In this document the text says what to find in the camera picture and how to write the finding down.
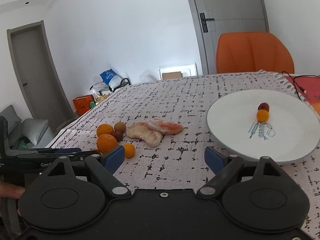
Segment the person's left hand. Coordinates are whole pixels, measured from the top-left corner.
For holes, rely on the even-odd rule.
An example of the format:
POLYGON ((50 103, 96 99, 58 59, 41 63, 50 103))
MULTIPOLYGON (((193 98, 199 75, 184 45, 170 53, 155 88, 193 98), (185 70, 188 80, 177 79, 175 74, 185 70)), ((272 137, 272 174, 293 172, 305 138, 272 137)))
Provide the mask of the person's left hand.
POLYGON ((1 208, 4 206, 4 198, 19 199, 25 192, 25 188, 1 181, 0 194, 1 194, 1 208))

